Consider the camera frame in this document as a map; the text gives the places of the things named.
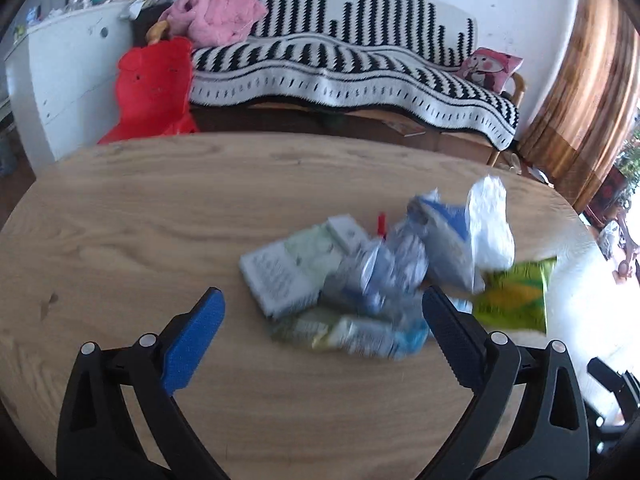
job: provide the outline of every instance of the blue label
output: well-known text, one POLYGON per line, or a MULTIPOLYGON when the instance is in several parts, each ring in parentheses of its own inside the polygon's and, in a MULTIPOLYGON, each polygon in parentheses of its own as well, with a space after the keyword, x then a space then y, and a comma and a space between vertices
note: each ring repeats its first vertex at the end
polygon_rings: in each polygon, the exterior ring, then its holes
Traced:
POLYGON ((452 229, 458 233, 463 242, 469 238, 469 231, 466 227, 465 207, 458 205, 441 204, 432 202, 431 200, 420 200, 433 210, 437 211, 449 224, 452 229))

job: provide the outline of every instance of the pink pillow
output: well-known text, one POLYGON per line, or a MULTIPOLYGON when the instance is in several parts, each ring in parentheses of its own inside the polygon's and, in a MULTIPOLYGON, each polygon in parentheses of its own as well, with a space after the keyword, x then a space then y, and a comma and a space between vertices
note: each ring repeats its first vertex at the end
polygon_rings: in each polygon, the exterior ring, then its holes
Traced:
POLYGON ((496 52, 490 48, 478 48, 464 60, 456 75, 482 88, 501 94, 511 75, 521 65, 521 57, 496 52))

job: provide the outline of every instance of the wooden chair armrest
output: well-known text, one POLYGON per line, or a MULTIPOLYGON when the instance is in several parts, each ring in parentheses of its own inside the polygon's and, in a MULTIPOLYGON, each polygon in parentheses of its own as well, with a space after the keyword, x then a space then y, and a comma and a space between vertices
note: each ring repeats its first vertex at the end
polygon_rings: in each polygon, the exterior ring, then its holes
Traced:
POLYGON ((524 92, 527 91, 527 84, 525 83, 524 78, 517 72, 514 72, 513 75, 511 75, 511 78, 516 85, 515 92, 511 97, 511 102, 516 108, 520 108, 520 104, 524 97, 524 92))

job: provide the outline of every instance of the green snack bag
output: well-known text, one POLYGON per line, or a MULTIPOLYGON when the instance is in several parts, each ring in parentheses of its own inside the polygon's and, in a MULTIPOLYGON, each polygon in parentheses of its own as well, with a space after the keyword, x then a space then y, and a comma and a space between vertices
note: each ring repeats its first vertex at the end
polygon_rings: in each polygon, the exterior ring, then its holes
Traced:
POLYGON ((557 258, 515 264, 484 277, 486 288, 473 298, 473 314, 500 329, 530 329, 546 335, 546 284, 557 258))

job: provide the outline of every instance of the oval table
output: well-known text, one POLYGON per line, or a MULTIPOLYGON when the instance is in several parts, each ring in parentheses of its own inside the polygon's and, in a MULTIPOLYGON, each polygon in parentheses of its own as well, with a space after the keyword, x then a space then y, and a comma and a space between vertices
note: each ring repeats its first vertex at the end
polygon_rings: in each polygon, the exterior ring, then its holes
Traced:
MULTIPOLYGON (((616 304, 610 269, 561 196, 435 153, 289 134, 129 141, 78 151, 46 170, 0 235, 2 402, 54 470, 79 346, 128 346, 217 286, 226 318, 176 400, 232 479, 413 479, 471 398, 435 341, 402 362, 276 344, 238 259, 337 214, 375 232, 379 211, 395 222, 413 195, 435 187, 462 203, 487 173, 508 190, 516 259, 558 255, 548 336, 512 337, 536 346, 565 341, 586 397, 610 403, 585 365, 597 355, 628 366, 638 316, 616 304)), ((164 463, 140 407, 126 397, 146 452, 164 463)), ((487 456, 499 451, 515 409, 514 401, 487 456)))

